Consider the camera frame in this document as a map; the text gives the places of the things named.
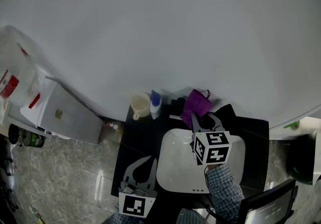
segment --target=black and white marker cube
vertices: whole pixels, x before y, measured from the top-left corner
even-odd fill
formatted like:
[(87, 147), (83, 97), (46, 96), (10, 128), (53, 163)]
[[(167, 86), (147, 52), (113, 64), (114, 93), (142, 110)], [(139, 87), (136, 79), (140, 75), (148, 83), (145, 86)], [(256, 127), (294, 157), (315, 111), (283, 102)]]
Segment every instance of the black and white marker cube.
[(204, 165), (227, 163), (232, 148), (228, 131), (195, 133), (194, 152)]
[(156, 198), (119, 193), (119, 213), (146, 218)]

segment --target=marble floor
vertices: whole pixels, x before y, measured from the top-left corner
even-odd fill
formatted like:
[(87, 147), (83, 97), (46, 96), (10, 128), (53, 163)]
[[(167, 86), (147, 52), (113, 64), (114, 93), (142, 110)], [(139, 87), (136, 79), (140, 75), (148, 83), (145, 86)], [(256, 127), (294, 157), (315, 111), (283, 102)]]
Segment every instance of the marble floor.
[[(120, 132), (104, 129), (96, 146), (61, 138), (46, 139), (42, 148), (9, 146), (13, 175), (6, 183), (13, 188), (20, 208), (15, 213), (18, 224), (38, 223), (29, 205), (38, 210), (46, 224), (101, 224), (112, 215), (118, 202), (110, 190), (120, 139)], [(287, 144), (270, 142), (266, 189), (289, 178), (285, 170), (287, 150)], [(321, 182), (298, 185), (295, 214), (287, 224), (312, 223), (321, 207)], [(209, 223), (215, 223), (212, 217)]]

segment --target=purple cloth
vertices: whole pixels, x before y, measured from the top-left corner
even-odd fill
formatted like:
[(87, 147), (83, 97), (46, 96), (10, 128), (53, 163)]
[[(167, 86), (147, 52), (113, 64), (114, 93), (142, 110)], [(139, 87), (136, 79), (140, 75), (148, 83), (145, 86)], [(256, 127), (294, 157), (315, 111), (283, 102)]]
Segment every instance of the purple cloth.
[(199, 117), (203, 117), (212, 107), (212, 103), (205, 96), (193, 89), (184, 105), (181, 119), (192, 128), (191, 113), (194, 111)]

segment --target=white basin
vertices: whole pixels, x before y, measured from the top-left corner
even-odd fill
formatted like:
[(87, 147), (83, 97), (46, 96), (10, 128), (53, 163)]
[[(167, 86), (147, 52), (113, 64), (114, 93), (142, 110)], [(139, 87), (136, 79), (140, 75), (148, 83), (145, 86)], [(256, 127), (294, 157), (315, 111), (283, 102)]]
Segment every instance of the white basin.
[[(228, 159), (228, 166), (234, 179), (240, 183), (245, 159), (245, 143), (237, 136), (231, 136), (233, 143)], [(172, 129), (162, 142), (156, 178), (160, 186), (171, 192), (209, 193), (204, 170), (206, 165), (197, 165), (190, 143), (192, 131)]]

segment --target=small white bottle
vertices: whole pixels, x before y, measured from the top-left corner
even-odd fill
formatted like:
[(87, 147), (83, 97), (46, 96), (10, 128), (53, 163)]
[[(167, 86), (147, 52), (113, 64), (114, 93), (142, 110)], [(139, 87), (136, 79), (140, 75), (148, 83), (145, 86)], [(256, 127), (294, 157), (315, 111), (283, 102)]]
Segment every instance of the small white bottle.
[(152, 118), (155, 120), (161, 114), (162, 97), (159, 93), (154, 90), (151, 91), (150, 95), (150, 113)]

